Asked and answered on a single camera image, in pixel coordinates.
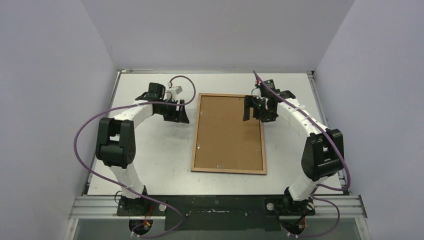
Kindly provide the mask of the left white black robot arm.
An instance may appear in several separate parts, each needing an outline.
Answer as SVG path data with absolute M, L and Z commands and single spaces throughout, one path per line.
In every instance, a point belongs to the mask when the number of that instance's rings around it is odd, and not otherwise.
M 136 215 L 147 214 L 152 209 L 145 185 L 135 169 L 135 129 L 147 118 L 161 115 L 166 122 L 189 124 L 183 99 L 178 95 L 181 86 L 168 87 L 151 82 L 148 91 L 137 97 L 133 106 L 113 117 L 103 117 L 98 124 L 95 156 L 113 172 L 122 183 L 119 206 Z

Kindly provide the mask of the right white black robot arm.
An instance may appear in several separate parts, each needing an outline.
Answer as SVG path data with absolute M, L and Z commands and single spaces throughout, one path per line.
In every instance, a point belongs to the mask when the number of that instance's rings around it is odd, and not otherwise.
M 277 89 L 272 79 L 257 79 L 255 89 L 259 95 L 244 97 L 243 121 L 255 118 L 269 123 L 281 117 L 305 138 L 301 174 L 285 189 L 282 199 L 273 203 L 273 210 L 286 216 L 312 215 L 312 195 L 318 186 L 344 168 L 343 135 L 312 117 L 292 92 Z

